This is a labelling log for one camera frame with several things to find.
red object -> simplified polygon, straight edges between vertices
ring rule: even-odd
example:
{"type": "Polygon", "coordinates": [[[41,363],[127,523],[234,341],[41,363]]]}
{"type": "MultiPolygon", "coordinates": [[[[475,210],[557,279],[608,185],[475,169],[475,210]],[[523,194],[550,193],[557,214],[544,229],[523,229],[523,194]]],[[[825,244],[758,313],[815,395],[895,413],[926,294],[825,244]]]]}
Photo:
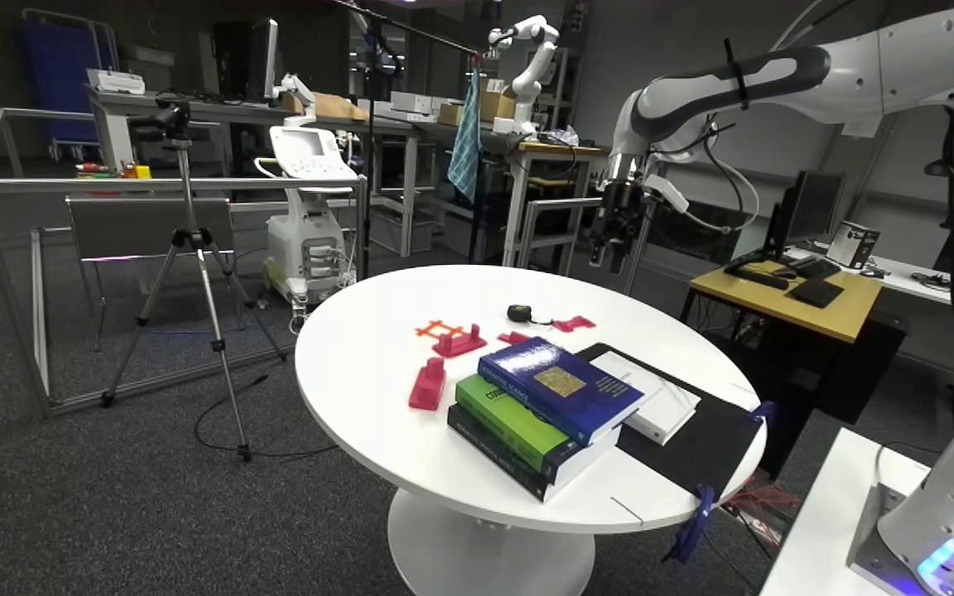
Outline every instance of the red object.
{"type": "Polygon", "coordinates": [[[485,349],[485,339],[479,339],[479,329],[476,329],[476,326],[472,326],[472,335],[440,335],[439,343],[434,343],[434,352],[439,352],[440,359],[472,353],[472,352],[476,352],[476,349],[485,349]]]}
{"type": "Polygon", "coordinates": [[[581,319],[581,316],[569,319],[569,321],[550,321],[550,326],[568,332],[568,335],[577,332],[577,329],[595,329],[590,319],[581,319]]]}
{"type": "Polygon", "coordinates": [[[430,359],[410,388],[410,409],[414,410],[439,410],[440,409],[440,388],[443,388],[443,359],[430,359]]]}
{"type": "Polygon", "coordinates": [[[505,343],[523,343],[523,341],[530,341],[526,335],[517,335],[517,332],[509,332],[509,335],[500,335],[500,341],[505,343]]]}

white robotic arm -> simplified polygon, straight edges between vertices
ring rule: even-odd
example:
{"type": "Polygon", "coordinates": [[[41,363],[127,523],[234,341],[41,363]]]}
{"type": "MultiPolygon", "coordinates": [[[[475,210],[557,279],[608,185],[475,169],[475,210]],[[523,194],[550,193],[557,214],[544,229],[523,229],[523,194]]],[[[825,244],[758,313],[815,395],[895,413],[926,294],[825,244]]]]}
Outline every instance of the white robotic arm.
{"type": "Polygon", "coordinates": [[[508,27],[508,30],[498,27],[498,30],[486,33],[486,48],[491,48],[494,58],[509,51],[517,39],[536,39],[536,37],[544,37],[544,39],[540,39],[530,65],[509,79],[509,93],[517,101],[514,121],[520,126],[526,126],[526,133],[535,133],[535,126],[530,126],[535,103],[536,103],[536,97],[544,90],[544,79],[548,79],[550,65],[555,65],[555,54],[557,54],[557,37],[561,33],[540,13],[520,21],[520,23],[508,27]]]}
{"type": "Polygon", "coordinates": [[[619,253],[630,253],[638,232],[644,194],[648,194],[636,175],[663,175],[659,161],[680,160],[701,140],[707,116],[748,103],[774,103],[844,126],[844,136],[876,136],[889,113],[954,107],[954,9],[710,73],[659,76],[630,93],[614,128],[609,188],[590,229],[594,247],[609,244],[609,262],[619,266],[619,253]]]}

